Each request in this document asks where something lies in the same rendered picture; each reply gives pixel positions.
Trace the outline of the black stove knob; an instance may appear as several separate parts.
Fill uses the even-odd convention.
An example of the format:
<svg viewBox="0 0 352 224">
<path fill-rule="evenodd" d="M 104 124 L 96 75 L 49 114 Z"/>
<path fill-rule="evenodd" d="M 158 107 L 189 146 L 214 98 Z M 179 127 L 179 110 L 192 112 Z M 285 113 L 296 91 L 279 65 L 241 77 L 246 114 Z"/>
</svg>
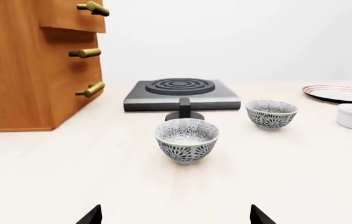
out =
<svg viewBox="0 0 352 224">
<path fill-rule="evenodd" d="M 191 109 L 191 102 L 189 98 L 180 98 L 178 111 L 169 113 L 165 117 L 165 121 L 170 121 L 173 119 L 200 119 L 204 120 L 205 118 L 200 113 L 196 113 Z"/>
</svg>

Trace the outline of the red striped plate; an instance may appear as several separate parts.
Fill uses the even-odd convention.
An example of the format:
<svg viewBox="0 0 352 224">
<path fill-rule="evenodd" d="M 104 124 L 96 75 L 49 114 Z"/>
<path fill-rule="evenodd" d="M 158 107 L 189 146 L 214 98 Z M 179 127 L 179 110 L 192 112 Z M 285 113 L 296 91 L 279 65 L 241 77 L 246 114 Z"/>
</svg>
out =
<svg viewBox="0 0 352 224">
<path fill-rule="evenodd" d="M 352 103 L 352 87 L 341 85 L 309 85 L 302 92 L 318 100 L 333 103 Z"/>
</svg>

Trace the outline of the patterned black white bowl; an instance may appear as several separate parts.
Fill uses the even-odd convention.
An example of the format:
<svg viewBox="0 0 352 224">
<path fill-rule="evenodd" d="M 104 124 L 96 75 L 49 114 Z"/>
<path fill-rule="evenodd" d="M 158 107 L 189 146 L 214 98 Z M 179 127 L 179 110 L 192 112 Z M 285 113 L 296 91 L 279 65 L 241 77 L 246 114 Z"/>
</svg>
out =
<svg viewBox="0 0 352 224">
<path fill-rule="evenodd" d="M 292 104 L 275 100 L 251 100 L 245 105 L 249 119 L 261 130 L 277 131 L 298 113 Z"/>
<path fill-rule="evenodd" d="M 154 136 L 161 151 L 178 164 L 202 160 L 214 148 L 219 129 L 201 119 L 172 119 L 159 124 Z"/>
</svg>

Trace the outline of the wooden drawer cabinet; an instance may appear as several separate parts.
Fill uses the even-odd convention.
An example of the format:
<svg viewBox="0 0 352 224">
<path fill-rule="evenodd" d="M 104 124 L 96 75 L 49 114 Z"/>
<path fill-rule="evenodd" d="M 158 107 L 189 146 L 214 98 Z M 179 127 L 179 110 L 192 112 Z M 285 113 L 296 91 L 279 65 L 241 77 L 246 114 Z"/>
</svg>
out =
<svg viewBox="0 0 352 224">
<path fill-rule="evenodd" d="M 103 81 L 100 55 L 68 56 L 99 48 L 106 31 L 106 17 L 76 8 L 87 1 L 104 7 L 103 0 L 0 0 L 0 132 L 53 130 L 104 91 L 75 95 Z"/>
</svg>

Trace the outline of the dark grey stove burner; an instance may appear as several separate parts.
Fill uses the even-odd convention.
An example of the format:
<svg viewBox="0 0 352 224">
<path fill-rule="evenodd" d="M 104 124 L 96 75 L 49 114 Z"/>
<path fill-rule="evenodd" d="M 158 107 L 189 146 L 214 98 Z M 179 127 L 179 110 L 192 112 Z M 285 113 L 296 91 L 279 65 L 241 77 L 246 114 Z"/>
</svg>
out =
<svg viewBox="0 0 352 224">
<path fill-rule="evenodd" d="M 125 112 L 177 111 L 181 98 L 190 100 L 191 109 L 239 110 L 240 97 L 219 80 L 166 78 L 139 81 L 125 97 Z"/>
</svg>

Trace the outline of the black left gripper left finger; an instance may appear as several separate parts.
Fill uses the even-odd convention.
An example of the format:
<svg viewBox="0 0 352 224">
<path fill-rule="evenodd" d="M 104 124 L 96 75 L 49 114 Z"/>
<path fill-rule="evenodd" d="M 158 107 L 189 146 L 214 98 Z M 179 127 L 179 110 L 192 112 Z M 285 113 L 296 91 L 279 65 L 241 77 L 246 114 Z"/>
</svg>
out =
<svg viewBox="0 0 352 224">
<path fill-rule="evenodd" d="M 102 222 L 102 211 L 101 205 L 97 205 L 92 208 L 83 218 L 81 218 L 75 224 L 101 224 Z"/>
</svg>

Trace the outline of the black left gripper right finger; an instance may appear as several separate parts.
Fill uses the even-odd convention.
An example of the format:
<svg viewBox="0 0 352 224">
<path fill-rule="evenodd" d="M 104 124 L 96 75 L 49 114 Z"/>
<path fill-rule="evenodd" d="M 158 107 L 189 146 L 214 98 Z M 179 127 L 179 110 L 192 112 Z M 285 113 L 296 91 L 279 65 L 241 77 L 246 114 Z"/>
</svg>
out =
<svg viewBox="0 0 352 224">
<path fill-rule="evenodd" d="M 249 219 L 251 224 L 276 224 L 271 218 L 269 218 L 262 210 L 260 210 L 255 205 L 251 205 Z"/>
</svg>

